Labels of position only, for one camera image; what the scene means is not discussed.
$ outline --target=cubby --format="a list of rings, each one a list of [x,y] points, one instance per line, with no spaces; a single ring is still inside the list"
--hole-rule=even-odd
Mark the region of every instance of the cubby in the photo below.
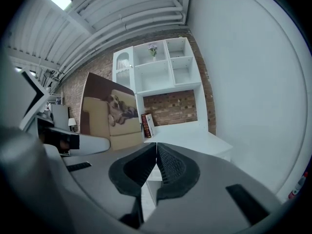
[[[150,44],[157,46],[157,54],[155,55],[155,58],[153,58],[152,54],[148,49]],[[168,59],[164,41],[154,41],[134,47],[135,66],[154,62],[154,59],[156,59],[156,61]]]
[[[166,44],[168,47],[170,58],[193,55],[192,48],[187,41],[187,38],[167,39]]]
[[[160,90],[173,87],[173,78],[167,60],[160,60],[135,66],[136,92]]]
[[[192,56],[171,58],[170,61],[176,85],[201,82],[196,61]]]

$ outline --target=book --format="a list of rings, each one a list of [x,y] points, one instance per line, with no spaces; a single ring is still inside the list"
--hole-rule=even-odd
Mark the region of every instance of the book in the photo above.
[[[141,115],[143,131],[146,138],[151,138],[155,135],[155,126],[151,114]]]

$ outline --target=black strip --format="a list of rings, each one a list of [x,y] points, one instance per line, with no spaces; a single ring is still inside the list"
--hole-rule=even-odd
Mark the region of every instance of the black strip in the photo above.
[[[251,225],[267,217],[269,213],[245,190],[242,185],[236,184],[225,188],[243,212]]]
[[[73,172],[73,171],[81,170],[81,169],[84,169],[84,168],[87,168],[90,166],[91,166],[91,164],[89,162],[83,162],[83,163],[79,163],[76,165],[70,165],[70,166],[66,166],[66,167],[67,167],[67,170],[69,172]]]

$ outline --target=ceiling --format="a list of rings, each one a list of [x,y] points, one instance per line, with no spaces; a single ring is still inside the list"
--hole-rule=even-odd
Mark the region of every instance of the ceiling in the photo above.
[[[189,0],[72,0],[63,11],[50,0],[26,0],[3,43],[14,65],[55,88],[109,43],[132,32],[184,25]]]

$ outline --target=dog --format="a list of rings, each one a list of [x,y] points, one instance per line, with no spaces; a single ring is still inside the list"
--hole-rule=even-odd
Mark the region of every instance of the dog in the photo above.
[[[137,109],[129,107],[115,95],[108,96],[105,101],[109,107],[108,121],[114,127],[116,123],[122,125],[127,119],[138,117]]]

